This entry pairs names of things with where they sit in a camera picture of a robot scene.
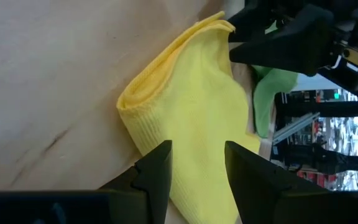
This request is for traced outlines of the green microfiber towel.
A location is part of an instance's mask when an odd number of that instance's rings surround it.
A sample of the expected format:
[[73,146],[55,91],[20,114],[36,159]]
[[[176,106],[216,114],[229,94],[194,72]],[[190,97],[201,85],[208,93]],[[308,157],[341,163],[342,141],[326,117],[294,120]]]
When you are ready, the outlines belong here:
[[260,138],[268,138],[271,112],[277,93],[290,93],[297,84],[298,73],[253,65],[257,83],[253,92],[254,126]]

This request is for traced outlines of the yellow microfiber towel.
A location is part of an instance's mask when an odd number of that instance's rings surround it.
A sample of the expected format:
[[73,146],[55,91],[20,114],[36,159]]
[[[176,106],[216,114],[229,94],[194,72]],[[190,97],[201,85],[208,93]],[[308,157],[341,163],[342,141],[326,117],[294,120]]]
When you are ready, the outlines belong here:
[[172,142],[170,198],[189,224],[235,224],[239,212],[226,174],[224,147],[258,152],[248,131],[249,104],[235,81],[219,12],[179,35],[126,86],[116,107],[141,154]]

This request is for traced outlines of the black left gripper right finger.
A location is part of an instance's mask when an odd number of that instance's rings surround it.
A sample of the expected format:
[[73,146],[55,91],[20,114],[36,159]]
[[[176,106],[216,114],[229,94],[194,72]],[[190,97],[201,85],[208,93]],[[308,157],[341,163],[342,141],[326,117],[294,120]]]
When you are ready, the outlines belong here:
[[224,155],[243,224],[306,224],[300,197],[326,191],[234,141],[225,142]]

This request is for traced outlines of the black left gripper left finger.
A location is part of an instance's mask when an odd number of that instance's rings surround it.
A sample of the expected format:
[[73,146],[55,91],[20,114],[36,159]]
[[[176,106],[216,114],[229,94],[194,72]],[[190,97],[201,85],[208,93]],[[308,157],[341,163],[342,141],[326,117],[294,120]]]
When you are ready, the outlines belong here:
[[172,141],[165,140],[100,189],[107,224],[164,224],[172,184]]

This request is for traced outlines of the black aluminium table frame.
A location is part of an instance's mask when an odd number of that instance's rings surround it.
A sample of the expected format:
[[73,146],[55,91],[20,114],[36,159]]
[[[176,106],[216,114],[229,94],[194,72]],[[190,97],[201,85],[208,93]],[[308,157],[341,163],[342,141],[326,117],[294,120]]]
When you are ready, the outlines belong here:
[[[349,118],[358,116],[358,101],[287,103],[280,104],[278,112],[286,117],[299,118],[299,121],[301,121],[302,115],[308,113],[318,114],[322,117]],[[306,145],[280,143],[279,152],[287,167],[297,166],[298,170],[307,166],[328,175],[347,170],[358,171],[358,156],[347,156],[340,152],[324,149],[321,143]]]

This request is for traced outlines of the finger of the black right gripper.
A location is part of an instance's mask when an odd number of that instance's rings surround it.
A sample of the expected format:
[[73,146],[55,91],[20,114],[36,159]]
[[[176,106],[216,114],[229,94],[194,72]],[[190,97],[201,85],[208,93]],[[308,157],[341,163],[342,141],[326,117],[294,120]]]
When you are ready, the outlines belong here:
[[283,28],[230,50],[232,62],[313,76],[329,63],[332,12],[307,5]]
[[228,19],[235,30],[230,43],[248,42],[277,30],[277,0],[244,0],[244,7]]

